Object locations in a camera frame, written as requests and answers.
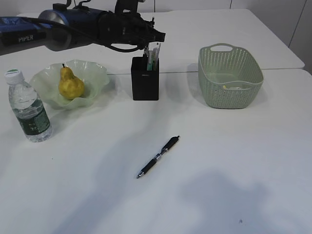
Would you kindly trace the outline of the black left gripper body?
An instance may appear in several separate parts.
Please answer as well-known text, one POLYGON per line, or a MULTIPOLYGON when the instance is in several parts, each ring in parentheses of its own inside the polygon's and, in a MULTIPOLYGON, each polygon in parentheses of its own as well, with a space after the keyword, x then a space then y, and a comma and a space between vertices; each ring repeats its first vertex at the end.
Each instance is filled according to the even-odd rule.
POLYGON ((139 13, 106 12, 99 17, 97 24, 97 38, 105 45, 129 44, 143 48, 147 44, 149 21, 139 13))

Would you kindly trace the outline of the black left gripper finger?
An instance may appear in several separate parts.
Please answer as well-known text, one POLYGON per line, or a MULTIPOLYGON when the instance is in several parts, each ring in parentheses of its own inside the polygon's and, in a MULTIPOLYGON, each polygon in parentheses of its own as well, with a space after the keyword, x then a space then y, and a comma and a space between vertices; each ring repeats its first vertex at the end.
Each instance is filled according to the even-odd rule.
POLYGON ((160 32, 155 29, 151 29, 152 33, 150 34, 152 36, 151 42, 164 42, 166 34, 163 32, 160 32))

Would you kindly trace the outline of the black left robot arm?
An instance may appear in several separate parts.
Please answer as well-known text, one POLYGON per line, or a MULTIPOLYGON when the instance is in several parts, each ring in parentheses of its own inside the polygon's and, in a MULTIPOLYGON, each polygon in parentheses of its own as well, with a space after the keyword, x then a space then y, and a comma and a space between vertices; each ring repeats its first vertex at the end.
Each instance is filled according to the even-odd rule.
POLYGON ((154 28, 154 20, 146 21, 137 12, 137 0, 118 0, 113 12, 84 3, 82 0, 72 9, 71 1, 55 3, 38 18, 1 17, 1 55, 39 46, 58 52, 93 43, 131 53, 165 41, 165 33, 154 28))

